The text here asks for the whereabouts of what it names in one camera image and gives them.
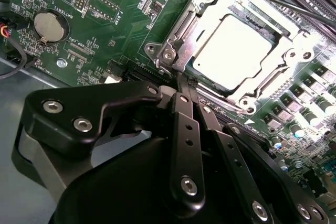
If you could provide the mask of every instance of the yellow wire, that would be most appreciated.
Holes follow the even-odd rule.
[[[1,33],[1,35],[3,36],[3,37],[5,37],[5,38],[8,38],[8,36],[6,36],[5,34],[4,34],[4,29],[6,29],[8,26],[3,26],[3,27],[1,27],[1,29],[0,29],[0,33]]]

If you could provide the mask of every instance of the black metal bracket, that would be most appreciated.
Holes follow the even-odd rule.
[[[226,131],[233,137],[245,160],[259,178],[259,187],[276,188],[269,199],[275,213],[286,212],[284,223],[329,223],[323,209],[309,197],[251,138],[235,124],[227,124]]]
[[[102,187],[116,197],[124,177],[136,179],[142,187],[142,191],[130,189],[133,194],[127,197],[142,199],[150,194],[151,200],[157,200],[161,195],[164,207],[159,208],[160,216],[167,217],[165,220],[168,223],[172,221],[168,218],[171,214],[178,219],[204,220],[208,218],[205,215],[211,213],[221,219],[225,210],[216,203],[220,201],[216,199],[216,194],[212,192],[206,197],[209,185],[216,184],[207,176],[217,177],[209,162],[205,161],[210,158],[225,173],[219,181],[224,183],[223,178],[230,181],[232,189],[229,188],[227,193],[235,195],[232,204],[237,205],[234,209],[244,223],[328,223],[321,207],[305,195],[243,130],[235,124],[227,124],[223,132],[215,113],[199,104],[196,90],[188,86],[188,79],[185,76],[177,79],[178,92],[141,81],[43,90],[27,97],[13,158],[17,161],[21,157],[25,163],[22,172],[29,170],[31,177],[46,186],[56,201],[63,195],[56,220],[59,220],[61,212],[67,212],[66,199],[72,199],[71,205],[76,202],[84,205],[84,209],[86,204],[93,204],[77,199],[78,192],[73,191],[81,188],[82,192],[85,191],[83,194],[92,197],[95,190],[88,186],[93,184],[97,187],[98,183],[99,191]],[[111,137],[116,137],[136,134],[140,130],[153,132],[153,138],[139,147],[140,153],[134,148],[110,163],[92,169],[90,153],[95,145],[101,144],[98,140],[102,135],[108,132]],[[211,153],[206,152],[209,145],[214,149]],[[155,162],[162,163],[166,154],[160,156],[146,148],[164,153],[169,149],[170,162],[162,164],[160,175],[157,175],[162,184],[159,191],[156,191],[158,186],[152,183],[156,174],[151,169],[157,171],[158,164]],[[143,157],[141,153],[146,153],[148,157]],[[139,168],[128,166],[133,162],[129,160],[131,157],[143,157],[147,163],[141,169],[148,178],[140,177]],[[119,166],[136,174],[123,173],[118,170]],[[116,187],[110,187],[112,181]],[[224,193],[227,189],[223,187],[220,190]],[[124,209],[123,204],[116,203],[114,206],[116,211]],[[134,207],[146,208],[139,204]],[[108,214],[109,211],[101,212],[102,216]],[[76,215],[72,213],[72,218],[76,219]],[[145,222],[151,217],[141,215],[141,218]]]
[[[105,118],[161,99],[161,92],[149,82],[40,90],[26,98],[21,124],[32,138],[68,158],[81,159],[101,137]]]
[[[197,111],[208,138],[215,141],[247,219],[252,223],[274,223],[272,214],[232,136],[222,132],[214,112],[209,107],[200,104]]]

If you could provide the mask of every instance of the motherboard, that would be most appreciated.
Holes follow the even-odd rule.
[[[336,0],[287,1],[336,19]],[[11,36],[33,67],[70,86],[165,84],[183,72],[220,122],[268,142],[289,176],[330,203],[307,177],[336,185],[333,28],[265,0],[11,0],[10,8],[29,20]]]

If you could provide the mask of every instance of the chip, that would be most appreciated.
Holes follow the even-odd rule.
[[[308,152],[312,152],[312,151],[314,151],[316,149],[316,146],[315,145],[312,145],[312,144],[310,144],[310,145],[308,145],[307,147],[306,147],[306,150],[308,151]]]
[[[320,162],[322,159],[319,156],[314,156],[311,158],[311,160],[313,160],[315,163]]]

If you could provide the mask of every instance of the mounting hole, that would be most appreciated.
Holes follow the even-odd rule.
[[[311,56],[312,56],[311,52],[305,52],[303,54],[304,60],[309,60],[311,58]]]
[[[193,128],[192,128],[191,125],[189,125],[189,124],[186,124],[185,127],[186,127],[188,130],[190,130],[190,131],[193,130]]]
[[[254,113],[255,111],[256,111],[255,108],[248,108],[247,109],[247,113],[250,113],[250,114]]]
[[[185,142],[186,142],[187,145],[189,145],[189,146],[193,146],[193,145],[194,145],[193,141],[191,141],[190,139],[187,139]]]
[[[147,51],[150,53],[150,54],[153,54],[155,53],[155,48],[153,46],[148,46],[147,47]]]
[[[238,167],[242,167],[243,165],[241,164],[241,162],[239,162],[238,160],[234,160],[235,164],[238,166]]]

